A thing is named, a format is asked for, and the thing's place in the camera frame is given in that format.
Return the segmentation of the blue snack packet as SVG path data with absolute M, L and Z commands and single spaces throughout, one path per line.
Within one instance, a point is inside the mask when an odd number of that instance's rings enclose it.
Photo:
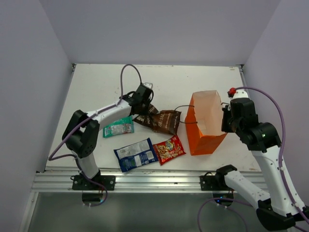
M 119 149 L 114 149 L 113 151 L 123 173 L 147 164 L 158 162 L 158 157 L 154 151 L 150 138 Z

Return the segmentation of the orange paper bag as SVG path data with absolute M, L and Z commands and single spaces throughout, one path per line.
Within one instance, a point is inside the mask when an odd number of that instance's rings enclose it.
M 222 131 L 222 101 L 216 90 L 194 92 L 186 107 L 187 114 L 183 121 L 191 156 L 211 155 L 225 139 Z

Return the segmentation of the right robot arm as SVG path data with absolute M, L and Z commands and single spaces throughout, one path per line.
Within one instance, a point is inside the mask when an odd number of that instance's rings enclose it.
M 216 170 L 215 184 L 219 189 L 238 192 L 255 210 L 260 223 L 268 231 L 285 230 L 309 218 L 309 208 L 299 198 L 279 159 L 283 147 L 276 128 L 260 123 L 254 102 L 237 98 L 223 108 L 222 131 L 235 133 L 256 159 L 268 191 L 246 179 L 233 165 Z

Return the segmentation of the brown potato chips bag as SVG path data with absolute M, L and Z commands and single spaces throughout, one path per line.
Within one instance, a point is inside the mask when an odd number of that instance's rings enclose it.
M 133 119 L 133 121 L 150 128 L 153 132 L 176 135 L 180 119 L 180 111 L 159 111 L 155 106 L 150 104 L 147 115 L 138 115 Z

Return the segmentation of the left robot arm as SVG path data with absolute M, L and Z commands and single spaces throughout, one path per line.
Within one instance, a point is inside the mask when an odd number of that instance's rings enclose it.
M 128 93 L 120 102 L 112 103 L 96 111 L 73 113 L 63 135 L 62 141 L 72 154 L 85 175 L 83 184 L 91 190 L 100 184 L 99 168 L 93 152 L 97 145 L 99 132 L 109 124 L 132 115 L 145 115 L 154 96 L 151 83 L 142 83 L 136 91 Z

